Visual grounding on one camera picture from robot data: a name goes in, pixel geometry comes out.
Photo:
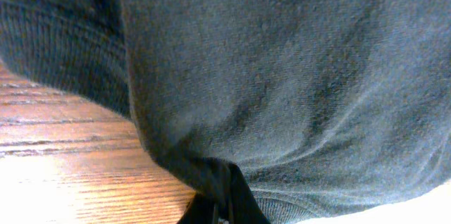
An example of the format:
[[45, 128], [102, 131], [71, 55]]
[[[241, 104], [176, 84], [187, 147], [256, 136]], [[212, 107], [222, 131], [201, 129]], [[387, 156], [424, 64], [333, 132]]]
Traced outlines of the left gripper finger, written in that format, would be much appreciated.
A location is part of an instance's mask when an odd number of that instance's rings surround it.
[[234, 163], [208, 160], [225, 192], [223, 200], [196, 193], [187, 205], [178, 224], [269, 224], [246, 183], [241, 170]]

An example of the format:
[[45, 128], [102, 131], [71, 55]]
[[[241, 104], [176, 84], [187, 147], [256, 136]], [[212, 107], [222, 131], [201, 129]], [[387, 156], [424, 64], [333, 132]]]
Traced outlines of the dark green t-shirt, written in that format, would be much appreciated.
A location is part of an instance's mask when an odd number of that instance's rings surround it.
[[450, 0], [1, 0], [1, 60], [131, 120], [196, 193], [234, 163], [270, 223], [450, 179]]

